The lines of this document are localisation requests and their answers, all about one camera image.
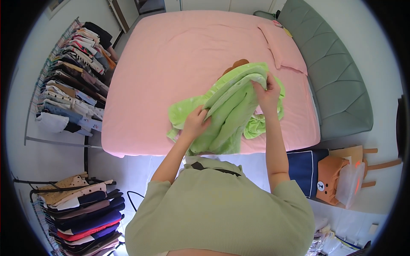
yellow tag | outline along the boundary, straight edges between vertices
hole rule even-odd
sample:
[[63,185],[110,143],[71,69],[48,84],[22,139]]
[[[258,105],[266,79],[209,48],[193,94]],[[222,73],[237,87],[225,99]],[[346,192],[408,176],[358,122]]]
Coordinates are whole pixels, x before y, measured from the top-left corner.
[[288,36],[293,37],[292,34],[290,34],[289,30],[283,28],[285,30],[285,32],[287,33]]

person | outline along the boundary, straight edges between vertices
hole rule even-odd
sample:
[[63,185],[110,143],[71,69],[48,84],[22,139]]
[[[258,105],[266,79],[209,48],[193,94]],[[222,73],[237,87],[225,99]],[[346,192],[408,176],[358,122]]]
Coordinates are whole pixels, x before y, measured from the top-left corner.
[[266,120],[270,193],[246,178],[241,166],[184,154],[211,120],[199,106],[152,176],[144,200],[125,229],[129,255],[302,256],[314,235],[312,208],[294,180],[276,112],[280,87],[253,82]]

hand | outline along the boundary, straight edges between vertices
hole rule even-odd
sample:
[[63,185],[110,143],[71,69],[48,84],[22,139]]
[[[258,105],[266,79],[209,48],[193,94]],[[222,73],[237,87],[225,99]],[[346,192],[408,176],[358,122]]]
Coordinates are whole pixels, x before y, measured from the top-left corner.
[[204,121],[208,110],[202,110],[203,105],[198,106],[194,111],[192,111],[184,123],[184,129],[182,130],[181,136],[186,137],[193,141],[198,136],[200,136],[208,126],[211,124],[211,117]]
[[267,72],[266,86],[267,90],[265,91],[258,82],[251,81],[255,89],[257,100],[259,106],[264,115],[273,115],[278,114],[278,100],[280,95],[280,86],[276,82],[275,78],[270,72]]

pillow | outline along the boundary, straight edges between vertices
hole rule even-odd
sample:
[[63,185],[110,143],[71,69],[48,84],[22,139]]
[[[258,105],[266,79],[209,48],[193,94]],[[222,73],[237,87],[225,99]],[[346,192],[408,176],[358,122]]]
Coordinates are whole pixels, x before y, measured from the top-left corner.
[[268,41],[277,69],[284,66],[299,70],[303,74],[308,75],[308,68],[299,48],[283,28],[277,27],[273,23],[272,25],[259,24],[258,28]]

green blanket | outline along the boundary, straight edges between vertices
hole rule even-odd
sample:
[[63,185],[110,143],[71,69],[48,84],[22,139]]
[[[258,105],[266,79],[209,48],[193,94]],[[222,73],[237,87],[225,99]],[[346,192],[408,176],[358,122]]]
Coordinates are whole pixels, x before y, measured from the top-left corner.
[[[199,105],[204,105],[203,109],[209,109],[205,120],[212,116],[211,125],[193,141],[187,155],[194,156],[201,152],[239,153],[242,134],[245,138],[254,138],[266,132],[264,116],[254,115],[258,102],[250,81],[256,81],[266,89],[267,71],[268,66],[265,62],[237,67],[218,79],[204,95],[171,105],[168,109],[168,117],[173,128],[167,136],[174,140],[179,130],[184,128],[188,114]],[[277,106],[278,117],[281,119],[285,88],[278,78],[275,77],[275,80],[281,89]]]

